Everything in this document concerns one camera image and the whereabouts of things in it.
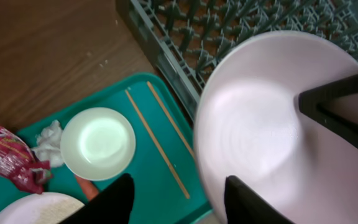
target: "brown wooden surface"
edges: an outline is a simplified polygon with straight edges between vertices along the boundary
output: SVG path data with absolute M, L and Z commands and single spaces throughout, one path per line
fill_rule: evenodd
M 24 128 L 154 72 L 112 0 L 0 0 L 0 125 Z

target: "gray dish rack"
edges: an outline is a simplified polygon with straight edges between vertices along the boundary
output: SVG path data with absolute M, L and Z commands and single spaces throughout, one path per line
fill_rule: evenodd
M 358 0 L 117 0 L 116 6 L 191 119 L 212 71 L 254 35 L 309 32 L 358 61 Z

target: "white napkin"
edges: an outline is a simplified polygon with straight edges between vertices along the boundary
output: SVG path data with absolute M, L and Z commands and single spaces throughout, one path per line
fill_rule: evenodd
M 50 167 L 60 167 L 64 164 L 60 153 L 62 132 L 59 121 L 52 121 L 52 124 L 37 136 L 38 146 L 31 149 L 40 161 L 49 161 Z

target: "teal tray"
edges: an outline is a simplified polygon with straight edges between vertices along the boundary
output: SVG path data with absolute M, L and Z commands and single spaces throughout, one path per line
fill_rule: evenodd
M 27 128 L 20 136 L 30 147 L 35 146 L 35 135 L 57 119 L 64 128 L 77 113 L 88 108 L 106 107 L 123 114 L 136 135 L 135 156 L 123 173 L 130 173 L 135 182 L 135 202 L 130 223 L 192 223 L 209 213 L 211 207 L 198 179 L 196 164 L 169 122 L 146 82 L 153 84 L 167 110 L 192 145 L 192 130 L 175 103 L 164 82 L 148 73 L 140 73 L 107 87 Z M 190 194 L 186 199 L 167 164 L 160 155 L 142 121 L 129 101 L 128 90 L 151 130 L 175 166 L 183 185 Z M 52 169 L 54 178 L 48 191 L 71 195 L 82 202 L 87 200 L 67 166 Z M 94 182 L 99 190 L 105 189 L 115 178 Z M 18 191 L 7 179 L 0 177 L 0 211 L 15 200 L 28 195 Z

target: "snack wrapper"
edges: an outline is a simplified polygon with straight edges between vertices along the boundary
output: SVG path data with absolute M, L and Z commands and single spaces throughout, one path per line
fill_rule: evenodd
M 41 194 L 52 178 L 49 161 L 37 162 L 19 137 L 0 126 L 0 175 L 22 191 Z

